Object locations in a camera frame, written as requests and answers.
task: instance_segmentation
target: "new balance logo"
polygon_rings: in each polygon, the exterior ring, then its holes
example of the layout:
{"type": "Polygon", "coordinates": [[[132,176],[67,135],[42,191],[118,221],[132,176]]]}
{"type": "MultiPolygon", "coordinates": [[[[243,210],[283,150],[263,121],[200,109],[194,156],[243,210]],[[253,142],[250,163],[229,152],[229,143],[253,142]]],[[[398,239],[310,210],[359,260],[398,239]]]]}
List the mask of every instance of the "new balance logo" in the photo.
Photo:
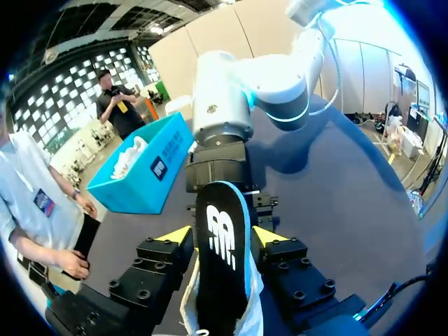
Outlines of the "new balance logo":
{"type": "Polygon", "coordinates": [[[167,173],[167,166],[162,161],[160,156],[157,156],[155,158],[154,162],[151,165],[151,170],[153,171],[155,177],[157,177],[159,181],[161,181],[164,178],[165,174],[167,173]]]}
{"type": "Polygon", "coordinates": [[[209,205],[206,212],[209,231],[215,235],[209,238],[210,249],[226,260],[235,271],[235,256],[232,254],[235,250],[235,235],[232,219],[227,212],[219,212],[213,205],[209,205]]]}

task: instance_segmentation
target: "lanyard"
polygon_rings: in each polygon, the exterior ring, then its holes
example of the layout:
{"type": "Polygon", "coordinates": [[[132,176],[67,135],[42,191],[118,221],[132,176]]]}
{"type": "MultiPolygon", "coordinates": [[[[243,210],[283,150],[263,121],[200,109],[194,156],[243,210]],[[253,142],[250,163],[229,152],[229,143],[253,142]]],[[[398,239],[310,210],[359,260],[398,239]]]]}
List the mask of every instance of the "lanyard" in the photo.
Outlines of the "lanyard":
{"type": "MultiPolygon", "coordinates": [[[[17,161],[19,162],[19,165],[20,165],[20,158],[18,157],[18,152],[15,151],[15,153],[17,154],[17,161]]],[[[8,165],[10,165],[14,169],[14,172],[19,176],[19,179],[26,185],[28,190],[31,193],[34,192],[34,188],[32,187],[31,183],[28,182],[27,178],[25,176],[23,176],[23,174],[14,167],[14,165],[8,160],[8,158],[1,151],[0,151],[0,158],[2,158],[8,165]]]]}

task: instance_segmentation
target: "hand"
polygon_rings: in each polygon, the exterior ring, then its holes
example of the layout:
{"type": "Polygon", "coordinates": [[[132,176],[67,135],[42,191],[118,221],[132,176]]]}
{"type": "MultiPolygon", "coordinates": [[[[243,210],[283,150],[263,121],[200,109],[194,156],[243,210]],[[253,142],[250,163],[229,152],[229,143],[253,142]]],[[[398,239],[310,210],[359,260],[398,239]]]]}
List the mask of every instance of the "hand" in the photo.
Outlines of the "hand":
{"type": "Polygon", "coordinates": [[[78,194],[78,196],[76,196],[76,201],[79,204],[79,206],[83,208],[83,210],[87,212],[87,214],[90,217],[92,218],[97,217],[97,208],[95,208],[95,205],[92,203],[90,199],[85,199],[84,197],[78,194]]]}
{"type": "Polygon", "coordinates": [[[125,95],[120,92],[120,94],[117,94],[116,96],[113,96],[111,98],[111,104],[115,106],[117,103],[122,102],[123,100],[125,100],[125,95]]]}
{"type": "Polygon", "coordinates": [[[61,250],[57,252],[57,265],[65,272],[77,279],[86,279],[89,276],[89,263],[84,260],[81,252],[61,250]]]}

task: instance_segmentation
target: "name badge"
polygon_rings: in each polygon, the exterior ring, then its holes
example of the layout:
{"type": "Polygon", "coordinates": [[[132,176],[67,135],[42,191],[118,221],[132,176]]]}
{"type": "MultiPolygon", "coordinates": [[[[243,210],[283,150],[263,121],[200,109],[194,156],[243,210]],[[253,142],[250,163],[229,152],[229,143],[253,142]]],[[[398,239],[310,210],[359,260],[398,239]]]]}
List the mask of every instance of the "name badge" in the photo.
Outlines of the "name badge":
{"type": "Polygon", "coordinates": [[[39,191],[37,192],[34,203],[47,217],[51,216],[51,213],[55,208],[55,203],[49,198],[47,194],[45,194],[42,189],[39,189],[39,191]]]}

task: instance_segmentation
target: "table surface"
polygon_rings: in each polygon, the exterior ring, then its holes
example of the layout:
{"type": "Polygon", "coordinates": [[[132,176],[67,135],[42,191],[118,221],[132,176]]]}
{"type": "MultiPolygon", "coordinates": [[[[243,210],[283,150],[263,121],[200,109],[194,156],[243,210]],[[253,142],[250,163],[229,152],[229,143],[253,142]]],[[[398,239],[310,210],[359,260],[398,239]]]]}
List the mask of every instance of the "table surface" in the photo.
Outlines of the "table surface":
{"type": "MultiPolygon", "coordinates": [[[[314,95],[310,108],[315,111],[325,103],[314,95]]],[[[336,108],[310,118],[296,132],[277,129],[260,110],[252,119],[255,134],[247,148],[253,179],[279,197],[276,233],[308,246],[313,264],[336,281],[339,300],[355,293],[370,306],[393,281],[424,273],[423,239],[406,192],[357,126],[336,108]]],[[[130,267],[142,240],[192,224],[186,206],[195,202],[195,195],[185,192],[185,176],[181,169],[161,215],[107,213],[90,252],[87,285],[108,295],[107,283],[130,267]]],[[[156,334],[186,333],[179,305],[193,259],[156,334]]],[[[418,289],[403,291],[372,334],[390,327],[418,289]]],[[[265,334],[289,335],[266,290],[262,306],[265,334]]]]}

